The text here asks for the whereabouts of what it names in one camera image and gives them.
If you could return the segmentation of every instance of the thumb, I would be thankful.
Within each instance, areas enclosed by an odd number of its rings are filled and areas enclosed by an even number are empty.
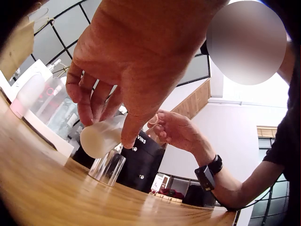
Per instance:
[[[140,130],[154,114],[155,112],[142,116],[132,115],[130,112],[127,114],[121,132],[121,143],[126,149],[133,147]]]

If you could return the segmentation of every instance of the sleeve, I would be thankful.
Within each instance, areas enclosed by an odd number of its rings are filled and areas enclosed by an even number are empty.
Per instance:
[[[268,161],[283,166],[287,165],[289,158],[289,154],[287,152],[293,148],[291,147],[291,140],[289,138],[290,132],[288,130],[288,113],[278,125],[275,142],[272,144],[272,148],[266,152],[266,156],[264,157],[263,161]]]

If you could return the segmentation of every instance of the wooden table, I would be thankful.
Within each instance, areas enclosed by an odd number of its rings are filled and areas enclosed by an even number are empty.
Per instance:
[[[52,149],[0,97],[0,193],[22,225],[232,225],[235,213],[175,203],[116,184]]]

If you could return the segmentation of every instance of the black wristband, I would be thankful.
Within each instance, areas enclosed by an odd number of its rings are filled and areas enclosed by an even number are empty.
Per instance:
[[[216,155],[214,160],[210,164],[208,164],[208,168],[212,172],[213,175],[220,172],[223,168],[223,162],[222,162],[221,157],[219,155]]]

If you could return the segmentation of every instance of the fingernail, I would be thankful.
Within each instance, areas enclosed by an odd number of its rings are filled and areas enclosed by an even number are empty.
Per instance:
[[[148,123],[151,124],[151,125],[154,125],[154,124],[157,123],[157,121],[158,121],[158,115],[155,114],[155,116],[152,117],[152,118],[148,121]]]
[[[130,144],[124,144],[123,147],[126,149],[131,149],[134,146],[135,142],[130,143]]]

